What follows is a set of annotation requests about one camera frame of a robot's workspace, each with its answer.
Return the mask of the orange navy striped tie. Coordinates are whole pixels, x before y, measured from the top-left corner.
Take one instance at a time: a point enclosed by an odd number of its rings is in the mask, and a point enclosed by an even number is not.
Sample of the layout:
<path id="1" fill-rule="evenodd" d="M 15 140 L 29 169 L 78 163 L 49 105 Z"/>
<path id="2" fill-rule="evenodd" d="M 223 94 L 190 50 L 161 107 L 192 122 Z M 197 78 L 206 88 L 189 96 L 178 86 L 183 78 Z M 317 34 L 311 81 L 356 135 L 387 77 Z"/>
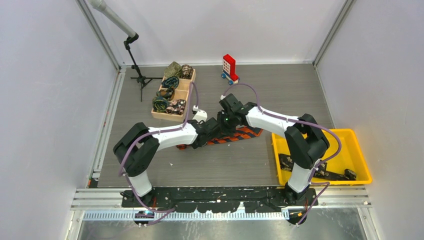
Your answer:
<path id="1" fill-rule="evenodd" d="M 235 132 L 230 134 L 218 134 L 218 138 L 211 138 L 205 145 L 216 145 L 230 142 L 236 142 L 239 140 L 247 140 L 259 137 L 263 132 L 263 129 L 251 126 L 237 127 Z"/>

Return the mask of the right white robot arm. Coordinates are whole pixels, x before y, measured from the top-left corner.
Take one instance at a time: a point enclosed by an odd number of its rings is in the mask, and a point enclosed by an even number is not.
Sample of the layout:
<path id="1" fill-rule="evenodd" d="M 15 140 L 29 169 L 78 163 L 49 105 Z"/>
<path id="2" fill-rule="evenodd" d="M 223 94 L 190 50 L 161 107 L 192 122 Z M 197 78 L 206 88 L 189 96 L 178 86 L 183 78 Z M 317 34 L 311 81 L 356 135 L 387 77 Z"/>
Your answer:
<path id="1" fill-rule="evenodd" d="M 254 102 L 243 104 L 232 93 L 221 96 L 223 116 L 219 121 L 227 128 L 238 125 L 260 128 L 285 138 L 293 167 L 284 186 L 285 198 L 299 205 L 306 197 L 315 165 L 325 155 L 330 143 L 310 114 L 301 117 L 269 111 Z"/>

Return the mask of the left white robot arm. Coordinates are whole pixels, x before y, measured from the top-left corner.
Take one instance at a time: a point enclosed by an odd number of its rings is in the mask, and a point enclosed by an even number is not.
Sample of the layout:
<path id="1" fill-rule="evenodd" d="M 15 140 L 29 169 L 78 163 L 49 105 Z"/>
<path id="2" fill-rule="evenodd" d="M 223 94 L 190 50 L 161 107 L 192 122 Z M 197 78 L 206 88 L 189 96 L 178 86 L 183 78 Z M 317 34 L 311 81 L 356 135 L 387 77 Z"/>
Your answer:
<path id="1" fill-rule="evenodd" d="M 148 207 L 154 197 L 147 169 L 156 152 L 177 145 L 200 148 L 220 133 L 220 124 L 215 118 L 200 122 L 192 119 L 167 127 L 147 127 L 138 122 L 113 147 L 120 163 L 118 173 L 126 174 L 135 202 L 141 207 Z"/>

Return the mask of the black pink floral rolled tie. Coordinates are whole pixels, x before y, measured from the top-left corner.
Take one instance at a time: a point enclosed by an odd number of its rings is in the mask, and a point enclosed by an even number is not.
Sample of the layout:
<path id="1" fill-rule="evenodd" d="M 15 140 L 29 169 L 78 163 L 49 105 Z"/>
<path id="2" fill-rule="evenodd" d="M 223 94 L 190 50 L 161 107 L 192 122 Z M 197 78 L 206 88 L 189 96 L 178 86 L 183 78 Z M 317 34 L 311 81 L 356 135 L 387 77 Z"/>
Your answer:
<path id="1" fill-rule="evenodd" d="M 186 103 L 187 101 L 185 99 L 174 99 L 169 102 L 165 112 L 171 115 L 182 116 L 186 108 Z"/>

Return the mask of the wooden compartment tray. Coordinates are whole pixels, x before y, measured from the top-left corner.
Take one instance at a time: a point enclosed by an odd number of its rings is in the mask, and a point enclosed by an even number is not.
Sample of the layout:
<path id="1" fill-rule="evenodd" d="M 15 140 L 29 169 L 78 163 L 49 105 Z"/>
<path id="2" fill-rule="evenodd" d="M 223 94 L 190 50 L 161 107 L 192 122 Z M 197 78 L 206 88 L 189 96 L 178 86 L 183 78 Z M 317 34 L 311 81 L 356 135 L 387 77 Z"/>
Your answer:
<path id="1" fill-rule="evenodd" d="M 151 109 L 151 115 L 153 118 L 155 119 L 159 119 L 159 120 L 166 120 L 166 121 L 173 121 L 173 122 L 178 122 L 181 123 L 184 121 L 185 116 L 187 115 L 188 112 L 188 98 L 189 95 L 191 93 L 191 83 L 194 82 L 196 79 L 196 70 L 194 69 L 193 75 L 191 79 L 182 79 L 179 78 L 179 86 L 175 89 L 175 95 L 173 100 L 177 100 L 177 99 L 184 99 L 186 100 L 186 106 L 185 106 L 185 110 L 183 115 L 176 115 L 176 114 L 167 114 L 167 113 L 159 113 L 159 112 L 155 112 L 153 110 L 153 107 Z"/>

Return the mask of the red toy block car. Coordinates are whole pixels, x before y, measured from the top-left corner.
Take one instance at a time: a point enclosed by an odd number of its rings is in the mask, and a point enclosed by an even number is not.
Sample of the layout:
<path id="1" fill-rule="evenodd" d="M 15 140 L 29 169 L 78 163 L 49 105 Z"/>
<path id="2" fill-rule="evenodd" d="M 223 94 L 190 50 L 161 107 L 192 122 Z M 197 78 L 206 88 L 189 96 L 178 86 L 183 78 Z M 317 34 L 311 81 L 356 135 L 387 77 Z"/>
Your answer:
<path id="1" fill-rule="evenodd" d="M 236 60 L 229 54 L 222 57 L 222 79 L 227 79 L 229 85 L 237 84 L 240 80 L 236 74 Z"/>

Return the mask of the dark green rolled tie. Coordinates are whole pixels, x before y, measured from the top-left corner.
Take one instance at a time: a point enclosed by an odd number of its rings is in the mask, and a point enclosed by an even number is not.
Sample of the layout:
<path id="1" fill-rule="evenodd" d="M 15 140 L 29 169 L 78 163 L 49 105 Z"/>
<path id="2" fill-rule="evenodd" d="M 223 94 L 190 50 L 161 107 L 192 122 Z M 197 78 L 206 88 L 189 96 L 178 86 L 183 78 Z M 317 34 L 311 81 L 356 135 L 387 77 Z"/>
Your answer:
<path id="1" fill-rule="evenodd" d="M 173 100 L 175 96 L 175 88 L 169 87 L 169 88 L 161 88 L 156 92 L 157 97 L 162 97 L 168 101 Z"/>

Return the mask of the navy yellow rolled tie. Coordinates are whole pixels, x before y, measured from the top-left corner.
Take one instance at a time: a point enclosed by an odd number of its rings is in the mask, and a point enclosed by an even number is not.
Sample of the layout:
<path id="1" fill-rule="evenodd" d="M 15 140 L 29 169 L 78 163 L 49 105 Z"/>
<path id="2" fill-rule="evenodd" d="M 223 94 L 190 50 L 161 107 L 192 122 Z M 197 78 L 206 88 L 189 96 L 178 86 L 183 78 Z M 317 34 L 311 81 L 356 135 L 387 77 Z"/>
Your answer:
<path id="1" fill-rule="evenodd" d="M 154 112 L 166 113 L 169 105 L 170 101 L 162 96 L 156 96 L 152 99 L 152 108 Z"/>

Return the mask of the teal navy rolled tie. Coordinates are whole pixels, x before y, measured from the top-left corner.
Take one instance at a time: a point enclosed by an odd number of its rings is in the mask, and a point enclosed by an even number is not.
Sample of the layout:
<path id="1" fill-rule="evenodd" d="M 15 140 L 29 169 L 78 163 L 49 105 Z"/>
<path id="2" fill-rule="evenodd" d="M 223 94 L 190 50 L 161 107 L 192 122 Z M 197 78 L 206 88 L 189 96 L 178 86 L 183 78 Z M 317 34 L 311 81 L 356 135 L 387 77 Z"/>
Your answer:
<path id="1" fill-rule="evenodd" d="M 161 88 L 176 89 L 180 84 L 180 79 L 176 76 L 171 76 L 161 82 Z"/>

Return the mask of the brown floral rolled tie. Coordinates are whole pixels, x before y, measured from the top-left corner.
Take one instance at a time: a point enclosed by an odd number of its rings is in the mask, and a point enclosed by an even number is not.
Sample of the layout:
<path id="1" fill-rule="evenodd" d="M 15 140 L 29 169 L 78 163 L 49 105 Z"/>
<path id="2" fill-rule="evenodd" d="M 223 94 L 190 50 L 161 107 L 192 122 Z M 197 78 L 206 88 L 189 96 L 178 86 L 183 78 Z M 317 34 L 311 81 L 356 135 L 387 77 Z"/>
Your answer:
<path id="1" fill-rule="evenodd" d="M 189 64 L 183 64 L 181 66 L 181 76 L 180 76 L 180 78 L 181 79 L 188 79 L 189 80 L 189 79 L 192 78 L 193 72 L 194 72 L 194 69 L 193 69 L 193 67 L 191 65 L 189 65 Z"/>

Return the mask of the olive green rolled tie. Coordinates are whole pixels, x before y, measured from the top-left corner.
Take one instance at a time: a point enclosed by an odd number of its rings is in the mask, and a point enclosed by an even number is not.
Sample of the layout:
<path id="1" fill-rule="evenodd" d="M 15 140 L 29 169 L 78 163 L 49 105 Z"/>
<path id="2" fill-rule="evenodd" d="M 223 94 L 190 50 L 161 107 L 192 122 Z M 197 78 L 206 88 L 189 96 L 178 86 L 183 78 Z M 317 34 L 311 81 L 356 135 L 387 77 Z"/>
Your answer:
<path id="1" fill-rule="evenodd" d="M 173 61 L 171 64 L 169 64 L 164 69 L 164 77 L 165 79 L 171 78 L 171 77 L 177 77 L 180 78 L 182 76 L 182 66 L 177 63 L 176 61 Z"/>

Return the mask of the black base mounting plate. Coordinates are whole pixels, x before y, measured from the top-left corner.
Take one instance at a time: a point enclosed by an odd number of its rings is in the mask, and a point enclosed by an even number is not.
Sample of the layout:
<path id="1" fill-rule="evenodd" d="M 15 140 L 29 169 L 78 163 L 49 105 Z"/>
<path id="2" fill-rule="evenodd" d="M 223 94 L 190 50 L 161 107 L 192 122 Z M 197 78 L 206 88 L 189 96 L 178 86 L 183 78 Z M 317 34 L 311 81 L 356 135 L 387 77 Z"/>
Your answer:
<path id="1" fill-rule="evenodd" d="M 123 208 L 147 206 L 159 213 L 234 213 L 243 208 L 245 213 L 276 213 L 294 207 L 305 211 L 316 206 L 317 194 L 306 190 L 300 199 L 276 186 L 226 187 L 154 187 L 144 196 L 130 190 L 120 192 Z"/>

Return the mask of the black microphone stand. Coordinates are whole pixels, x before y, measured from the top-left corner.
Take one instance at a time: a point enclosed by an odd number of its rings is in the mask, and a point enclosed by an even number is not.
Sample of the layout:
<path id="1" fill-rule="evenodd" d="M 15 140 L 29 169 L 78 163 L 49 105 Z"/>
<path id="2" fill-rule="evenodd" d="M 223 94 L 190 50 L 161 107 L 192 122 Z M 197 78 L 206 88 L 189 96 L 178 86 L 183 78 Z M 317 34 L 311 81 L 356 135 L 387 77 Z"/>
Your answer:
<path id="1" fill-rule="evenodd" d="M 125 49 L 127 50 L 131 60 L 132 65 L 131 69 L 135 70 L 137 73 L 137 77 L 131 77 L 132 80 L 136 80 L 136 82 L 139 84 L 140 88 L 140 102 L 143 101 L 143 89 L 153 80 L 161 80 L 161 77 L 148 77 L 142 74 L 141 69 L 139 65 L 136 63 L 136 60 L 132 54 L 131 51 L 131 44 L 134 43 L 136 40 L 138 40 L 139 35 L 137 33 L 134 34 L 134 36 L 128 36 L 126 40 L 123 42 Z"/>

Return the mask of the yellow plastic bin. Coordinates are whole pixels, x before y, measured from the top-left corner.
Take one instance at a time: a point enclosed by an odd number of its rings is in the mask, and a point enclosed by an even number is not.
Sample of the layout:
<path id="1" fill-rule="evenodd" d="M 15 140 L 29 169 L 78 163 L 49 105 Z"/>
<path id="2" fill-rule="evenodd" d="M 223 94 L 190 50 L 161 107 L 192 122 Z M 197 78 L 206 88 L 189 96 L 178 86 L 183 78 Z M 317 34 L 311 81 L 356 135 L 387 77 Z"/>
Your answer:
<path id="1" fill-rule="evenodd" d="M 326 182 L 329 182 L 331 186 L 371 184 L 372 177 L 355 132 L 352 129 L 347 128 L 332 129 L 331 131 L 335 133 L 341 141 L 341 152 L 326 162 L 326 169 L 336 174 L 343 174 L 345 169 L 350 169 L 356 173 L 356 180 L 327 180 L 313 177 L 312 182 L 319 183 L 320 185 L 324 185 Z M 272 133 L 271 139 L 277 168 L 278 182 L 281 186 L 284 186 L 292 173 L 281 167 L 280 156 L 289 155 L 290 151 L 285 138 Z"/>

